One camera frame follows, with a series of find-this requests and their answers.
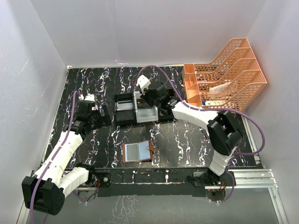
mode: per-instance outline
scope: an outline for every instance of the gray floor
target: gray floor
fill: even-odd
[[[36,212],[42,223],[45,214]],[[236,189],[220,206],[191,196],[114,196],[87,206],[73,195],[46,224],[278,224],[268,189]]]

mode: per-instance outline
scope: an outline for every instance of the robotic arm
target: robotic arm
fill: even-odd
[[[151,83],[144,75],[137,80],[142,98],[150,106],[159,107],[164,115],[186,120],[204,128],[214,148],[214,156],[204,181],[217,184],[242,139],[241,131],[231,112],[196,111],[176,97],[170,97],[160,82]]]
[[[34,210],[56,215],[61,210],[65,198],[79,185],[90,184],[93,181],[94,166],[79,163],[76,167],[63,176],[70,158],[76,149],[82,144],[86,135],[91,131],[110,126],[111,120],[105,105],[102,106],[104,116],[101,116],[95,103],[94,95],[88,95],[83,100],[80,97],[79,105],[76,110],[75,118],[71,125],[71,131],[64,144],[63,141],[67,135],[69,124],[66,124],[60,135],[58,143],[52,150],[51,154],[43,165],[34,173],[33,177],[26,176],[22,182],[22,190],[26,208],[30,208],[31,196],[37,181],[41,178],[42,173],[50,167],[43,175],[38,186],[35,200]]]

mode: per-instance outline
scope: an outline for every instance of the orange plastic organizer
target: orange plastic organizer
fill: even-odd
[[[183,80],[189,104],[203,108],[231,108],[244,111],[267,84],[247,38],[228,42],[208,64],[184,64]],[[210,93],[211,87],[229,83],[221,92]],[[221,100],[220,105],[203,102]]]

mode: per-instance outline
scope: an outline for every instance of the black table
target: black table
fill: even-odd
[[[182,96],[184,86],[182,68],[162,67],[171,81],[177,86]],[[70,117],[72,95],[75,90],[80,93],[95,94],[98,106],[107,105],[112,118],[112,125],[90,133],[83,144],[74,153],[67,168],[73,168],[79,162],[93,164],[96,168],[207,168],[213,157],[211,144],[200,127],[186,121],[170,121],[166,123],[149,122],[138,126],[119,127],[115,124],[114,94],[137,91],[135,78],[141,67],[70,69],[60,101],[57,117],[53,127],[52,138],[46,152],[46,158],[56,145],[63,125]],[[144,75],[151,81],[166,82],[163,74],[154,68],[148,68]],[[252,152],[241,117],[237,116],[242,126],[243,139],[238,152]],[[154,159],[149,162],[122,163],[121,145],[151,140],[155,148]],[[253,156],[237,156],[232,166],[255,167]]]

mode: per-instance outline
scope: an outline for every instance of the black marble tabletop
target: black marble tabletop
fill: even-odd
[[[181,95],[184,97],[182,68],[162,67],[169,75]],[[94,68],[70,69],[60,101],[46,158],[56,145],[63,125],[70,118],[72,95],[75,90],[80,93],[95,94],[97,104],[107,105],[112,125],[90,133],[83,144],[76,150],[67,168],[79,162],[93,164],[96,168],[177,168],[177,167],[208,167],[212,161],[213,150],[203,130],[186,121],[169,121],[166,123],[149,122],[138,126],[120,127],[115,124],[114,94],[137,91],[135,78],[141,67],[125,68]],[[151,81],[166,82],[163,74],[155,68],[148,68],[143,73]],[[237,151],[252,152],[241,117],[237,116],[242,126],[243,139]],[[155,148],[152,161],[122,163],[121,145],[151,140]],[[256,166],[253,156],[237,156],[232,166]]]

